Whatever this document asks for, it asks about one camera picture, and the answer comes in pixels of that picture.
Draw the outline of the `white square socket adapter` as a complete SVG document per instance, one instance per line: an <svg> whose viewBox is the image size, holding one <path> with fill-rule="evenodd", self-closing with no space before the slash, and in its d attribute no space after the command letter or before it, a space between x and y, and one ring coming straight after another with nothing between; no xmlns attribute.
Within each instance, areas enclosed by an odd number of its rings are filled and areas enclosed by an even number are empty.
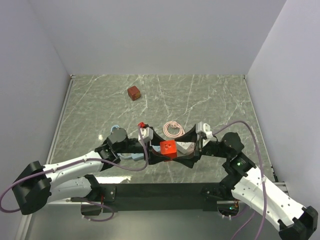
<svg viewBox="0 0 320 240"><path fill-rule="evenodd" d="M190 154L190 153L186 153L186 143L191 143L191 142L180 142L180 141L176 142L176 149L184 155Z"/></svg>

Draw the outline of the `red cube socket adapter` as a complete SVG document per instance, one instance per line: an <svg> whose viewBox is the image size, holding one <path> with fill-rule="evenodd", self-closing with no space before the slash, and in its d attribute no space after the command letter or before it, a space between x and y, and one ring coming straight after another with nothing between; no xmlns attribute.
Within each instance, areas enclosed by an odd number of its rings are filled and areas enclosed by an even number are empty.
<svg viewBox="0 0 320 240"><path fill-rule="evenodd" d="M166 140L160 142L160 153L172 161L177 157L177 146L174 140Z"/></svg>

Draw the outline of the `pink round power strip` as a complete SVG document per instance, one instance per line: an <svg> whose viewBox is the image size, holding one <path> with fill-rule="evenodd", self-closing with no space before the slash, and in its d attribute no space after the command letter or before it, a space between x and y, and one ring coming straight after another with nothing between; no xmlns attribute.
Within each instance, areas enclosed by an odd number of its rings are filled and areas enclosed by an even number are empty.
<svg viewBox="0 0 320 240"><path fill-rule="evenodd" d="M194 142L187 142L186 143L186 153L189 154L189 153L192 153L194 151L194 148L195 148L195 143Z"/></svg>

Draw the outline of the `blue power strip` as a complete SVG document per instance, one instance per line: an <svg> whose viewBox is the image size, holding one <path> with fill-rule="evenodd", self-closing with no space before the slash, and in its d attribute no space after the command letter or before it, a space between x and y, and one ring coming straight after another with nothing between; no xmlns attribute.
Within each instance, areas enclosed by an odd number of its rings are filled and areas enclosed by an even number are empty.
<svg viewBox="0 0 320 240"><path fill-rule="evenodd" d="M161 149L159 146L153 146L152 147L156 152L160 152ZM143 153L132 153L131 154L131 158L134 160L134 161L138 161L138 160L141 160L144 158L144 154Z"/></svg>

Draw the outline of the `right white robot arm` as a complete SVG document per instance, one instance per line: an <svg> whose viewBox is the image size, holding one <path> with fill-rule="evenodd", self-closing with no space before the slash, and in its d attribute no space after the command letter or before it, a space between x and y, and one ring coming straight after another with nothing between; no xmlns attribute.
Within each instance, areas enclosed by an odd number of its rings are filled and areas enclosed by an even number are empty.
<svg viewBox="0 0 320 240"><path fill-rule="evenodd" d="M312 206L303 206L270 181L261 167L244 153L244 145L236 132L227 132L221 140L204 122L177 137L176 142L194 143L190 155L178 157L176 162L189 168L202 156L224 158L227 175L218 186L203 193L209 200L243 202L269 221L283 240L308 240L317 230L318 212Z"/></svg>

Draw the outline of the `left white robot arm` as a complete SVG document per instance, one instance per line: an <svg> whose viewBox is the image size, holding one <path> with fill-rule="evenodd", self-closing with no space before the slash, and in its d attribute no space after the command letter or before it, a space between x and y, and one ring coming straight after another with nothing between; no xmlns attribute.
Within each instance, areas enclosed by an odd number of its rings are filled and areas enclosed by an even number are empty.
<svg viewBox="0 0 320 240"><path fill-rule="evenodd" d="M115 128L102 145L83 156L46 165L34 161L22 171L12 188L19 211L23 215L33 214L47 203L66 198L99 201L106 194L94 173L120 168L120 153L142 153L145 164L141 170L168 161L169 156L154 150L162 141L151 127L139 128L137 138L129 138L123 128Z"/></svg>

